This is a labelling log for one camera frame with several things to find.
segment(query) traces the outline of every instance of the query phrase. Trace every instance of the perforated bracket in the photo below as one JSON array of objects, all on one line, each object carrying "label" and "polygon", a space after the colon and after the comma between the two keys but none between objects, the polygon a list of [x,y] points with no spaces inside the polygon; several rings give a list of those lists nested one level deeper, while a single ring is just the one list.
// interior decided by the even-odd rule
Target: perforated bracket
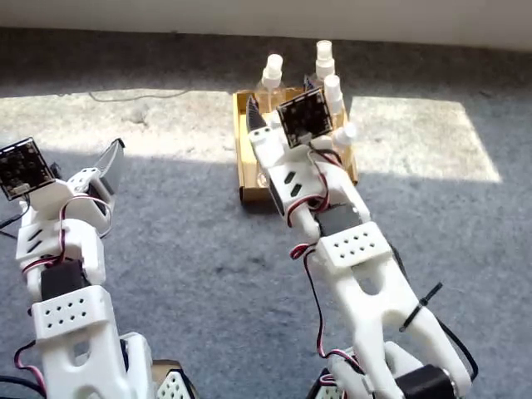
[{"label": "perforated bracket", "polygon": [[342,390],[338,387],[320,387],[313,399],[342,399]]},{"label": "perforated bracket", "polygon": [[157,391],[157,399],[193,399],[193,397],[181,374],[169,372]]},{"label": "perforated bracket", "polygon": [[38,341],[72,333],[93,324],[114,321],[111,297],[100,286],[78,289],[34,303],[32,315]]},{"label": "perforated bracket", "polygon": [[392,248],[375,222],[367,222],[322,237],[316,252],[330,273],[392,255]]}]

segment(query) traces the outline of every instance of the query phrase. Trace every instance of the spray nozzle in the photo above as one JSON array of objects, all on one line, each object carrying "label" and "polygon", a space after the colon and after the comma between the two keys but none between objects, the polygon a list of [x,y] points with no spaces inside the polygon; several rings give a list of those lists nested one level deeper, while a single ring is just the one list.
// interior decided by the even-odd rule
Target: spray nozzle
[{"label": "spray nozzle", "polygon": [[316,75],[323,80],[333,73],[333,44],[329,40],[320,40],[316,43]]},{"label": "spray nozzle", "polygon": [[266,67],[263,69],[263,85],[268,89],[274,89],[281,83],[283,75],[283,58],[279,54],[268,56]]}]

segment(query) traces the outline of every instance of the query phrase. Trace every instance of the bottle cap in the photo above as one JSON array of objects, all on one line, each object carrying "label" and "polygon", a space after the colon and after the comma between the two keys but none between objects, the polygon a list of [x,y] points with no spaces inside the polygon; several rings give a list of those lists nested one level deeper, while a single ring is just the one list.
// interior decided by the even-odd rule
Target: bottle cap
[{"label": "bottle cap", "polygon": [[320,79],[334,73],[333,44],[329,40],[316,43],[316,75]]},{"label": "bottle cap", "polygon": [[263,85],[268,89],[274,89],[281,83],[281,76],[283,75],[283,58],[279,54],[272,54],[268,56],[268,62],[263,69]]},{"label": "bottle cap", "polygon": [[354,123],[348,122],[332,133],[332,142],[338,147],[347,147],[355,142],[357,136],[357,127]]},{"label": "bottle cap", "polygon": [[340,88],[340,78],[337,75],[329,75],[323,81],[325,99],[331,114],[336,115],[342,112],[343,94]]}]

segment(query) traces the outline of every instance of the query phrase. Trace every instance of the mounting hole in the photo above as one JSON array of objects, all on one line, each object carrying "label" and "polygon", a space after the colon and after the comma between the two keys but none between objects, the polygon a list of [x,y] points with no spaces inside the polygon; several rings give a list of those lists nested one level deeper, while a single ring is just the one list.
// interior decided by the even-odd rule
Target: mounting hole
[{"label": "mounting hole", "polygon": [[303,187],[302,185],[300,185],[299,183],[297,183],[297,184],[293,187],[292,191],[290,191],[290,196],[291,196],[291,197],[295,197],[297,194],[299,194],[299,191],[301,191],[302,187]]},{"label": "mounting hole", "polygon": [[292,182],[293,177],[296,175],[295,172],[288,172],[286,177],[284,178],[284,184],[288,185]]}]

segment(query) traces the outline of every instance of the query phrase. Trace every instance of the spray bottle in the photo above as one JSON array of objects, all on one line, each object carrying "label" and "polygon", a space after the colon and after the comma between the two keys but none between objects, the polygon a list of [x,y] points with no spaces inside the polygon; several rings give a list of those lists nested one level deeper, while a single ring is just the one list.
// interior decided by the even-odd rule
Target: spray bottle
[{"label": "spray bottle", "polygon": [[322,87],[323,81],[334,74],[333,44],[329,40],[316,43],[316,71],[310,76],[313,88]]},{"label": "spray bottle", "polygon": [[268,57],[263,77],[255,89],[255,99],[261,115],[270,114],[278,105],[286,101],[284,85],[281,82],[283,58],[279,54]]}]

